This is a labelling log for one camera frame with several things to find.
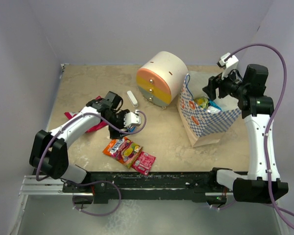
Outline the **pink snack bag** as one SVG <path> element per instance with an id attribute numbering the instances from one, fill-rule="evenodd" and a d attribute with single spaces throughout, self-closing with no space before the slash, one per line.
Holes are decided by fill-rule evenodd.
<path id="1" fill-rule="evenodd" d="M 96 102 L 101 100 L 102 100 L 102 97 L 98 96 L 96 99 L 91 100 L 91 104 L 93 101 Z M 90 106 L 85 106 L 78 112 L 72 112 L 72 111 L 64 112 L 64 116 L 68 119 L 68 121 L 64 125 L 70 122 L 71 119 L 75 120 L 76 116 L 80 117 L 78 120 L 70 124 L 65 129 L 65 131 L 67 131 L 68 133 L 77 133 L 78 131 L 80 132 L 81 130 L 83 130 L 82 134 L 84 134 L 84 133 L 95 132 L 107 126 L 107 123 L 103 121 L 102 119 L 98 118 L 97 116 L 85 115 L 85 113 L 95 113 L 101 116 L 101 114 L 97 110 L 95 110 L 95 108 L 93 108 L 91 104 Z"/>

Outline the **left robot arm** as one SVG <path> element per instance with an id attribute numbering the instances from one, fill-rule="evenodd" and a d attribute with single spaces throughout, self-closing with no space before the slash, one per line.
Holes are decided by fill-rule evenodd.
<path id="1" fill-rule="evenodd" d="M 102 122 L 109 125 L 110 136 L 125 136 L 124 120 L 129 110 L 121 110 L 123 99 L 114 92 L 104 98 L 89 101 L 73 118 L 51 131 L 39 131 L 34 138 L 29 163 L 36 168 L 36 180 L 45 178 L 63 179 L 74 182 L 80 192 L 91 187 L 87 171 L 71 164 L 68 157 L 69 147 L 86 131 Z"/>

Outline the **blue m&m's packet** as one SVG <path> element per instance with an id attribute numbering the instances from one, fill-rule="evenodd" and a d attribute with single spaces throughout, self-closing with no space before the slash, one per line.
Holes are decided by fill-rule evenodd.
<path id="1" fill-rule="evenodd" d="M 122 131 L 122 134 L 124 134 L 124 133 L 131 134 L 131 133 L 133 133 L 135 131 L 135 129 L 136 129 L 135 126 L 130 125 L 128 127 L 125 127 L 123 129 L 121 129 L 121 131 Z"/>

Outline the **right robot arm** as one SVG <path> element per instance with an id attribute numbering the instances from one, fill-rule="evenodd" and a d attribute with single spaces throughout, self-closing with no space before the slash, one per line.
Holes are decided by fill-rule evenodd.
<path id="1" fill-rule="evenodd" d="M 280 180 L 275 163 L 271 136 L 274 103 L 264 94 L 268 69 L 250 64 L 240 80 L 235 67 L 222 68 L 223 73 L 209 78 L 202 90 L 212 100 L 227 95 L 237 99 L 249 138 L 249 169 L 247 175 L 240 175 L 231 169 L 215 167 L 208 186 L 212 191 L 227 187 L 238 202 L 271 204 L 284 196 L 289 187 Z"/>

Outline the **orange Fox's candy bag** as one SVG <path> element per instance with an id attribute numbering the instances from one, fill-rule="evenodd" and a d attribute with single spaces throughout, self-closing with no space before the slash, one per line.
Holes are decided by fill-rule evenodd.
<path id="1" fill-rule="evenodd" d="M 111 140 L 102 152 L 127 168 L 131 168 L 142 149 L 141 145 L 136 144 L 127 137 L 123 137 L 119 140 Z"/>

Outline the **small pink candy packet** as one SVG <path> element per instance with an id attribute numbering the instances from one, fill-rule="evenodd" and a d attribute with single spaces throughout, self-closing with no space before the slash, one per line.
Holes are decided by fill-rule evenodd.
<path id="1" fill-rule="evenodd" d="M 154 164 L 155 160 L 156 160 L 155 156 L 152 156 L 142 151 L 131 167 L 135 171 L 143 175 L 149 175 L 149 172 L 151 171 L 152 165 Z"/>

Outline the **checkered paper bag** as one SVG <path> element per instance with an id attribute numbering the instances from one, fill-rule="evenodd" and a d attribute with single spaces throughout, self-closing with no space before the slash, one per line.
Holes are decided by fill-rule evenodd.
<path id="1" fill-rule="evenodd" d="M 194 99 L 208 97 L 202 91 L 211 74 L 189 71 L 178 95 L 177 109 L 192 147 L 218 143 L 241 114 L 237 100 L 230 96 L 213 100 L 222 111 L 211 114 L 200 108 Z"/>

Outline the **purple snack bag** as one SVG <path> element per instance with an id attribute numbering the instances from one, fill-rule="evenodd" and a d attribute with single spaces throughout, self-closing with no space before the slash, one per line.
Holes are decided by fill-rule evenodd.
<path id="1" fill-rule="evenodd" d="M 217 114 L 219 112 L 221 112 L 220 109 L 214 107 L 214 106 L 209 106 L 207 109 L 206 109 L 207 112 L 211 113 L 211 114 Z"/>

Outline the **large blue snack bag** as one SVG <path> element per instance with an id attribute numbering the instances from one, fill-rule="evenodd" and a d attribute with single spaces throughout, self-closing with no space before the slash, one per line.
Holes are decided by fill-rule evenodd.
<path id="1" fill-rule="evenodd" d="M 216 107 L 216 108 L 218 108 L 218 109 L 220 109 L 221 111 L 222 111 L 222 109 L 221 109 L 221 107 L 219 107 L 214 101 L 212 101 L 212 100 L 209 100 L 209 105 L 208 106 L 214 106 L 214 107 Z"/>

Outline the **green Fox's candy bag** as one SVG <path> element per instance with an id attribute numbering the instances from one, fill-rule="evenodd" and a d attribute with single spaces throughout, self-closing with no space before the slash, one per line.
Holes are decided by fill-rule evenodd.
<path id="1" fill-rule="evenodd" d="M 195 98 L 194 102 L 202 109 L 207 109 L 209 107 L 209 99 L 204 96 Z"/>

